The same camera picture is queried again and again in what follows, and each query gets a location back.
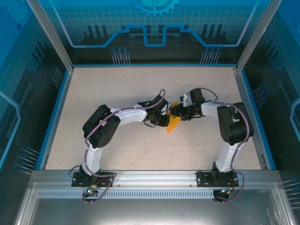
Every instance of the gear graphic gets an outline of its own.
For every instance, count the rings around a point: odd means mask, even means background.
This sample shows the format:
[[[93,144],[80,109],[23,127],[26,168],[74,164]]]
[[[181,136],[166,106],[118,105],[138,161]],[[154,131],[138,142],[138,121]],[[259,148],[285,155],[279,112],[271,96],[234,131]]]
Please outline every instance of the gear graphic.
[[[178,4],[179,0],[131,0],[131,3],[141,13],[146,13],[147,16],[157,16],[157,14],[163,15],[169,13],[170,9],[175,9],[175,4]]]
[[[6,6],[10,15],[17,22],[21,22],[26,18],[27,5],[26,0],[0,0],[0,5]]]

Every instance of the enclosure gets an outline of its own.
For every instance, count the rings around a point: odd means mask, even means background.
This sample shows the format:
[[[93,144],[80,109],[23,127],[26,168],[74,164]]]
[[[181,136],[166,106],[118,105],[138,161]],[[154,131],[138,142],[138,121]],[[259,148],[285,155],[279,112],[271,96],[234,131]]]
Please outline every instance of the enclosure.
[[[2,1],[0,224],[297,224],[299,9],[296,0]],[[170,134],[119,127],[100,160],[117,173],[112,187],[85,205],[70,170],[83,163],[95,110],[162,88],[174,103],[197,87],[244,103],[253,124],[234,162],[245,176],[236,200],[217,204],[224,187],[198,187],[222,148],[207,116]]]

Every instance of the yellow object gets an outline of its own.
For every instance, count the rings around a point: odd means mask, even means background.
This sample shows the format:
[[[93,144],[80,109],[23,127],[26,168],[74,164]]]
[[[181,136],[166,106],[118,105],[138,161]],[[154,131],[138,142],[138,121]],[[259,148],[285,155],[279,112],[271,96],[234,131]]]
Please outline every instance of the yellow object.
[[[172,103],[172,108],[177,105],[179,105],[178,101]],[[167,132],[169,134],[179,124],[179,122],[181,121],[181,118],[177,117],[177,116],[172,116],[171,111],[168,112],[168,115],[170,115],[170,121],[169,121],[169,125],[167,127]]]

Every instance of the glass panel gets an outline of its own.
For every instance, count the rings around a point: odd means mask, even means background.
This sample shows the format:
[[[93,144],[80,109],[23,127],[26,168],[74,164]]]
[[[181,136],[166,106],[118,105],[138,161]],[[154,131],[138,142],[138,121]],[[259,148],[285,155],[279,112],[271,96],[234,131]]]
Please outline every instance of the glass panel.
[[[254,110],[283,181],[300,180],[299,10],[299,1],[282,1],[245,66]]]
[[[2,3],[0,224],[8,225],[36,163],[66,68],[27,2]]]
[[[75,64],[214,64],[237,63],[269,0],[41,3]]]

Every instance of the beige work surface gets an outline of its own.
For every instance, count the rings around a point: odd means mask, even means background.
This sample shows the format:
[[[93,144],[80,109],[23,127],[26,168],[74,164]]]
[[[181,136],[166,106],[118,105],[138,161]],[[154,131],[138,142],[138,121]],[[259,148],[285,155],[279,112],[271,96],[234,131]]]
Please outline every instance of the beige work surface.
[[[133,106],[166,90],[169,102],[196,87],[209,88],[219,101],[240,101],[233,69],[225,67],[76,68],[64,103],[46,169],[71,169],[83,162],[83,124],[100,105]],[[203,91],[209,100],[213,95]],[[132,123],[117,129],[103,151],[102,170],[211,169],[222,146],[218,120],[210,117],[181,122],[170,134],[165,127]],[[260,169],[252,138],[235,163],[236,169]]]

